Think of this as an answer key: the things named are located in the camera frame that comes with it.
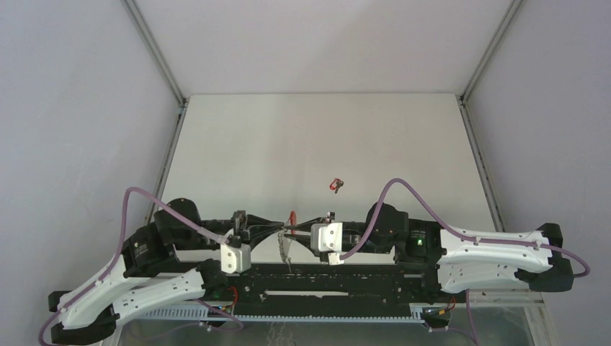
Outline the key with red tag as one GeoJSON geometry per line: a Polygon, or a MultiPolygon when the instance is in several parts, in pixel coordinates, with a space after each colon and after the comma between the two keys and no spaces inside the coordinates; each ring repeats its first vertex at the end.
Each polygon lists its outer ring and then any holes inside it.
{"type": "Polygon", "coordinates": [[[334,194],[337,194],[339,189],[344,185],[344,181],[339,179],[339,178],[335,178],[331,184],[329,185],[329,189],[331,191],[334,192],[334,194]]]}

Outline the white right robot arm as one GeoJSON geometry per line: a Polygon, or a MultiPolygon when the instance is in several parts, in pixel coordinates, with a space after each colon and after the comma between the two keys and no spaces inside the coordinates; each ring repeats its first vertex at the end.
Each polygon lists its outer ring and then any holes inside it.
{"type": "Polygon", "coordinates": [[[435,221],[409,218],[407,212],[382,204],[368,211],[364,222],[331,221],[315,218],[294,225],[284,237],[308,248],[325,262],[335,249],[335,233],[342,233],[342,251],[354,248],[372,232],[360,249],[365,254],[390,254],[393,261],[422,274],[419,292],[428,301],[438,301],[446,293],[468,289],[528,288],[537,292],[559,293],[572,289],[574,271],[563,257],[563,234],[556,223],[544,223],[534,231],[502,233],[500,243],[492,234],[458,229],[451,234],[435,221]]]}

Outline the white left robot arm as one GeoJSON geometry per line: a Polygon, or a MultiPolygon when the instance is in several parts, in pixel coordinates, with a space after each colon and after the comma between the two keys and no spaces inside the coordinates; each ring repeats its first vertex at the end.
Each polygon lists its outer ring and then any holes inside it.
{"type": "Polygon", "coordinates": [[[92,345],[149,311],[236,294],[228,275],[249,270],[250,251],[285,225],[242,210],[203,220],[193,201],[174,199],[131,236],[121,234],[118,251],[84,284],[49,294],[51,342],[92,345]]]}

